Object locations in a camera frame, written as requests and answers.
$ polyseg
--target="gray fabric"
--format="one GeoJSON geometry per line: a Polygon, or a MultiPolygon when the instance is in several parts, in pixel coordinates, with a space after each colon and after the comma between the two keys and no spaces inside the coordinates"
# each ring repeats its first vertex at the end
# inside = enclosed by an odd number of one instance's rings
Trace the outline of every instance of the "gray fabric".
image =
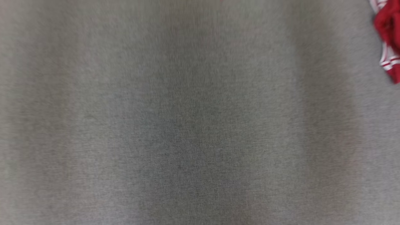
{"type": "Polygon", "coordinates": [[[0,224],[396,225],[367,0],[0,0],[0,224]]]}

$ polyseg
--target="red cloth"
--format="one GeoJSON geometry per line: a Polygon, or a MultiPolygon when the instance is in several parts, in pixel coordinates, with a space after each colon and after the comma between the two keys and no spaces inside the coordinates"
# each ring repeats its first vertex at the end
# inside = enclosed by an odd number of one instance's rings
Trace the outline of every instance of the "red cloth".
{"type": "Polygon", "coordinates": [[[394,83],[400,83],[400,0],[388,0],[377,13],[374,25],[387,46],[381,60],[382,67],[391,76],[394,83]]]}
{"type": "Polygon", "coordinates": [[[388,0],[374,23],[383,41],[400,54],[400,0],[388,0]]]}

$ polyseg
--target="white stripe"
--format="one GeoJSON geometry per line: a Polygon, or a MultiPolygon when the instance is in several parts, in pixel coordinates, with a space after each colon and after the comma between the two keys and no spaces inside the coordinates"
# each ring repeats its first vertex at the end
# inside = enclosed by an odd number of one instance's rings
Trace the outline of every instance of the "white stripe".
{"type": "Polygon", "coordinates": [[[400,64],[400,59],[396,59],[390,62],[391,65],[400,64]]]}
{"type": "Polygon", "coordinates": [[[388,70],[393,69],[393,67],[392,67],[392,65],[387,65],[387,66],[384,66],[383,69],[388,71],[388,70]]]}

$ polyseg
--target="red fabric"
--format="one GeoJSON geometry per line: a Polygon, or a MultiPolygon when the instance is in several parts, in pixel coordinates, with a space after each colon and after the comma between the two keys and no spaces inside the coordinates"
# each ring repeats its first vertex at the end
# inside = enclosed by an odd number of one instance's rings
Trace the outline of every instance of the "red fabric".
{"type": "Polygon", "coordinates": [[[393,83],[400,83],[400,64],[394,64],[391,69],[386,71],[389,76],[392,78],[393,83]]]}
{"type": "Polygon", "coordinates": [[[400,0],[388,0],[375,17],[379,35],[397,54],[400,54],[400,0]]]}

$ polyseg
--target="gray textile surface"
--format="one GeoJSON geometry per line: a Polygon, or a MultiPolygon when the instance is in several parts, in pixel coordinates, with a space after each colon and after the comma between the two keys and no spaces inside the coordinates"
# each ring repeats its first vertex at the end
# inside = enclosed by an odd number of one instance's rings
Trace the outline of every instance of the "gray textile surface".
{"type": "Polygon", "coordinates": [[[398,225],[367,0],[0,0],[0,225],[398,225]]]}

